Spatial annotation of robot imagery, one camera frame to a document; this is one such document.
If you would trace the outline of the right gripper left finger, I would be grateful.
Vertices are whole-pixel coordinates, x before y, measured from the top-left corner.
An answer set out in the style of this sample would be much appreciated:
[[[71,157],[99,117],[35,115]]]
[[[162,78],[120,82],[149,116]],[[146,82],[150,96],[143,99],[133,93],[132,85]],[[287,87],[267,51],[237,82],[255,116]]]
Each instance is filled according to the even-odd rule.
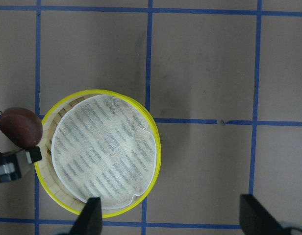
[[[100,235],[102,232],[101,199],[89,198],[70,229],[71,235]]]

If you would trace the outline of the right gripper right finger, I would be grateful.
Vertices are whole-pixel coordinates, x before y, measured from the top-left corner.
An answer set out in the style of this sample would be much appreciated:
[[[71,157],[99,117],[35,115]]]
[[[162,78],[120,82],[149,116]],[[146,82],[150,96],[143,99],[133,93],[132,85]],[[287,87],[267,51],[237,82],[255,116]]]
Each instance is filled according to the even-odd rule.
[[[290,235],[251,194],[241,194],[239,225],[245,235]]]

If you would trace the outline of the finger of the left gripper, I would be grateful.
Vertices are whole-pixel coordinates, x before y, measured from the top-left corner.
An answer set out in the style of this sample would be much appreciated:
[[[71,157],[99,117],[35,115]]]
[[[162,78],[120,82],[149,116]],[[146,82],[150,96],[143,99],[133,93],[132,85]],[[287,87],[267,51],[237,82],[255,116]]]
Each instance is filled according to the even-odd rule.
[[[16,181],[24,177],[35,162],[42,159],[40,147],[0,152],[0,183]]]

